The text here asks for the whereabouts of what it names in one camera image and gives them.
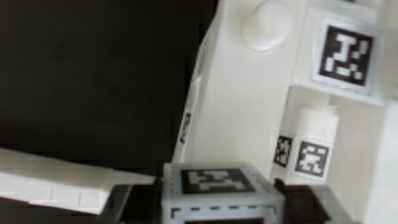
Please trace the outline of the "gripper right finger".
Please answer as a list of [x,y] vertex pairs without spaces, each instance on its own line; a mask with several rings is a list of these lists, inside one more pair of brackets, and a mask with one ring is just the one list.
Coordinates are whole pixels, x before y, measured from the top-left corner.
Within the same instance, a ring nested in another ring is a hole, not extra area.
[[285,195],[283,224],[359,224],[326,185],[287,184],[274,187]]

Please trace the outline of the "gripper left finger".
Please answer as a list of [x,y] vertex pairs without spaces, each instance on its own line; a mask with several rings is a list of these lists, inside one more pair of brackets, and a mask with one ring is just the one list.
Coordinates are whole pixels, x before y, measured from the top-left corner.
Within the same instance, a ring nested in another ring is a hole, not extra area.
[[116,185],[96,224],[160,224],[162,185]]

